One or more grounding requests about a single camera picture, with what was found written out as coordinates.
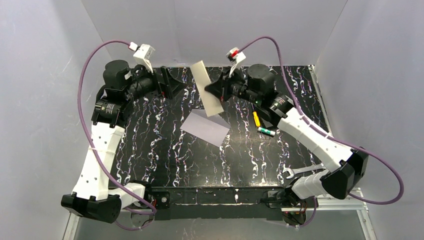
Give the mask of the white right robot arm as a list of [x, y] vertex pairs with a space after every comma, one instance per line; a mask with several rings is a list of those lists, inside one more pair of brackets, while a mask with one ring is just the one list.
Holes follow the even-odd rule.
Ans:
[[259, 118], [272, 129], [289, 134], [315, 155], [324, 170], [293, 180], [286, 196], [293, 200], [329, 194], [343, 200], [365, 174], [368, 155], [330, 139], [330, 134], [295, 107], [287, 95], [275, 90], [276, 75], [264, 64], [251, 65], [243, 77], [240, 70], [221, 72], [204, 90], [221, 102], [238, 97], [252, 103]]

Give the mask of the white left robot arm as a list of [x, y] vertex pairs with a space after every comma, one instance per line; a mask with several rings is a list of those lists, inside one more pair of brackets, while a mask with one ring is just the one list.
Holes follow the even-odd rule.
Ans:
[[109, 187], [118, 146], [135, 111], [134, 101], [147, 97], [171, 100], [185, 85], [167, 67], [149, 71], [141, 64], [130, 67], [125, 60], [108, 62], [102, 77], [84, 164], [71, 193], [62, 196], [61, 206], [82, 218], [113, 223], [121, 210], [136, 202], [148, 207], [150, 214], [154, 212], [146, 182], [133, 180]]

